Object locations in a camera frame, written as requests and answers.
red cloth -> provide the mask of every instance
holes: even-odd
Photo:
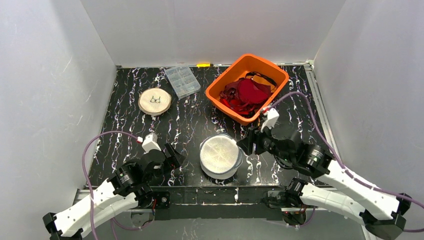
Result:
[[[239,115],[246,116],[262,107],[270,96],[271,86],[242,77],[225,86],[220,101]]]

white wall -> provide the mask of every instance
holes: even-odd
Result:
[[[347,0],[315,59],[342,160],[424,202],[424,2]],[[424,228],[413,206],[406,228]],[[403,233],[399,240],[421,240]]]
[[[43,215],[85,182],[115,65],[80,1],[0,5],[0,239],[48,239]]]
[[[313,59],[344,0],[81,0],[115,65]]]

plastic compartment box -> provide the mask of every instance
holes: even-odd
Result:
[[[200,90],[200,84],[188,66],[176,66],[165,70],[178,99],[187,97]]]
[[[206,89],[207,98],[212,101],[212,104],[216,108],[244,126],[254,122],[259,117],[260,111],[257,110],[255,115],[251,118],[245,118],[220,102],[220,92],[224,90],[227,84],[235,82],[239,80],[239,78],[244,78],[249,72],[259,72],[272,78],[277,83],[277,89],[272,93],[271,97],[265,102],[261,109],[268,106],[289,81],[287,72],[274,63],[253,54],[244,54]],[[261,84],[271,85],[261,77],[254,78],[254,80]]]

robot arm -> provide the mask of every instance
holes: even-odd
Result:
[[[247,155],[269,152],[276,159],[286,159],[299,173],[327,183],[345,194],[330,192],[295,178],[278,193],[280,200],[290,199],[301,205],[318,206],[339,213],[365,225],[369,232],[385,240],[395,239],[403,232],[406,224],[403,215],[411,202],[359,184],[333,160],[330,152],[318,145],[303,143],[300,134],[292,127],[274,128],[279,117],[274,108],[264,115],[266,119],[261,128],[249,128],[246,137],[237,142]],[[350,173],[376,188],[352,171]]]
[[[93,220],[96,226],[117,214],[135,208],[147,208],[153,197],[148,183],[153,176],[178,168],[184,157],[169,144],[167,157],[156,143],[154,133],[146,136],[142,146],[146,151],[140,159],[131,159],[118,168],[93,193],[70,208],[43,217],[51,240],[80,240],[91,232],[91,201],[94,203]]]

table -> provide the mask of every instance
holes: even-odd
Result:
[[[320,106],[317,107],[315,103],[317,89],[311,84],[311,66],[303,63],[280,67],[288,73],[289,81],[279,96],[292,91],[304,93],[309,99],[320,130],[328,136],[329,130],[325,125],[327,123],[323,127],[318,111]],[[170,192],[172,204],[170,209],[173,211],[163,219],[190,218],[193,217],[193,212],[200,213],[198,206],[205,205],[221,205],[221,207],[237,205],[239,213],[222,207],[222,211],[217,211],[216,214],[209,214],[210,211],[206,211],[202,213],[205,215],[199,217],[281,219],[280,215],[275,214],[276,211],[271,212],[269,208],[263,208],[263,204],[257,204],[264,192],[287,186],[293,177],[305,179],[317,186],[326,186],[295,170],[279,167],[268,153],[245,156],[237,173],[230,179],[212,179],[203,173],[199,161],[200,143],[218,133],[227,133],[236,140],[240,140],[245,136],[248,128],[248,126],[241,126],[212,106],[204,93],[209,84],[226,68],[227,66],[191,67],[201,89],[180,100],[168,83],[163,67],[117,70],[102,132],[121,130],[141,137],[155,132],[158,135],[157,143],[161,147],[167,142],[171,143],[178,152],[186,156],[180,168],[150,182],[154,191]],[[139,95],[149,88],[161,88],[172,95],[171,107],[163,115],[150,116],[140,111]],[[301,132],[304,142],[327,148],[314,130],[311,117],[307,113],[306,103],[299,97],[293,96],[285,100],[277,107],[277,110],[280,117],[276,127],[290,125]],[[251,126],[257,125],[258,121],[251,124]],[[144,150],[141,145],[127,136],[121,134],[102,136],[97,143],[89,171],[91,183],[93,186],[100,185],[117,167],[132,158],[139,158],[142,154]],[[242,205],[251,210],[240,208]],[[194,210],[186,211],[187,206],[192,206]]]

